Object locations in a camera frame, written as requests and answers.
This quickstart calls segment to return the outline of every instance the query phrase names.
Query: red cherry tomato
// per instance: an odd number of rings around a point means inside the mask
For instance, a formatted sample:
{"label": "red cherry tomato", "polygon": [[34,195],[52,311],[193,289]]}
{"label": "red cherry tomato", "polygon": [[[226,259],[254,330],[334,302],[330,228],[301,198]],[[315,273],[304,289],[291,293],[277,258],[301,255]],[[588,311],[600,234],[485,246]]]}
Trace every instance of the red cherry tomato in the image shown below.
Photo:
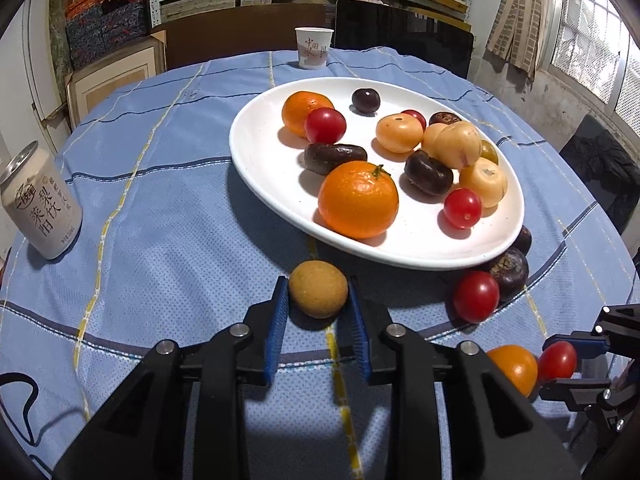
{"label": "red cherry tomato", "polygon": [[444,200],[444,216],[456,229],[469,229],[482,216],[482,201],[473,191],[461,187],[449,193]]}
{"label": "red cherry tomato", "polygon": [[538,359],[538,380],[540,384],[553,379],[569,379],[578,364],[578,354],[567,341],[549,345]]}
{"label": "red cherry tomato", "polygon": [[500,289],[494,277],[482,270],[472,270],[460,280],[453,306],[465,321],[480,323],[494,312],[499,300]]}
{"label": "red cherry tomato", "polygon": [[306,116],[305,133],[311,142],[335,144],[346,131],[344,115],[333,108],[316,108]]}
{"label": "red cherry tomato", "polygon": [[415,117],[416,119],[418,119],[420,121],[420,124],[422,125],[423,131],[427,127],[427,119],[425,119],[424,115],[422,115],[420,112],[416,112],[415,110],[405,110],[404,112],[400,113],[411,115],[411,117]]}

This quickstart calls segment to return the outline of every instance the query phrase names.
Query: can lid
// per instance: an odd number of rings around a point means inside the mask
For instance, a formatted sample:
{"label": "can lid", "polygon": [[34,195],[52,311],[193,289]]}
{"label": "can lid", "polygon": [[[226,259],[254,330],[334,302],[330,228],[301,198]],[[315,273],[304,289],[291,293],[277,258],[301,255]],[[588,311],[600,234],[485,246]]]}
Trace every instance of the can lid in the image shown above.
{"label": "can lid", "polygon": [[29,144],[26,148],[24,148],[20,153],[14,156],[13,160],[9,162],[9,164],[4,168],[2,174],[0,174],[0,186],[4,184],[12,174],[14,174],[18,168],[23,165],[33,153],[38,149],[38,141],[34,140],[31,144]]}

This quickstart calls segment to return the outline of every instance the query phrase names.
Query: orange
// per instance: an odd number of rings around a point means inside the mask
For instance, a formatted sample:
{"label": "orange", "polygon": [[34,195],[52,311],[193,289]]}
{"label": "orange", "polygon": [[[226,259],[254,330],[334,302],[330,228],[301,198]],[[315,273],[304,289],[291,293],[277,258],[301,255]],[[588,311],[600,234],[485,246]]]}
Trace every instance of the orange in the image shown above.
{"label": "orange", "polygon": [[332,230],[349,238],[385,232],[398,214],[398,190],[391,176],[370,162],[352,160],[325,178],[318,211]]}
{"label": "orange", "polygon": [[334,104],[328,97],[315,92],[301,91],[291,94],[282,107],[282,122],[297,136],[306,139],[306,116],[317,108],[334,108]]}
{"label": "orange", "polygon": [[525,397],[538,378],[538,362],[529,350],[518,345],[498,346],[486,353]]}

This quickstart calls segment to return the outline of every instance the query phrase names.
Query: picture frame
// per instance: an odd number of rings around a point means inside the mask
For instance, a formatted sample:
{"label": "picture frame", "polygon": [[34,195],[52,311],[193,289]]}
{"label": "picture frame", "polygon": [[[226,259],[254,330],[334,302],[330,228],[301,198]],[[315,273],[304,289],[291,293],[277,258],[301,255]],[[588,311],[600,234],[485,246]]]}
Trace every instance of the picture frame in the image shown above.
{"label": "picture frame", "polygon": [[127,45],[73,72],[66,82],[71,129],[111,93],[166,72],[164,43],[153,36]]}

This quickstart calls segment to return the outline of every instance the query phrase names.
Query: window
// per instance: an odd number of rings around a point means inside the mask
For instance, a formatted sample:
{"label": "window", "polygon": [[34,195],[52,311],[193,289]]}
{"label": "window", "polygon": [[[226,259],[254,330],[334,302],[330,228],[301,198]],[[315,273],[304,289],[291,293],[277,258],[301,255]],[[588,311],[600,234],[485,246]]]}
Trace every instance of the window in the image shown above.
{"label": "window", "polygon": [[640,136],[640,49],[632,41],[616,113]]}
{"label": "window", "polygon": [[632,130],[629,139],[639,146],[640,49],[617,10],[609,0],[562,0],[558,22],[555,49],[546,66],[550,62],[557,69],[555,74],[620,129]]}
{"label": "window", "polygon": [[609,0],[563,0],[552,64],[607,103],[629,33]]}

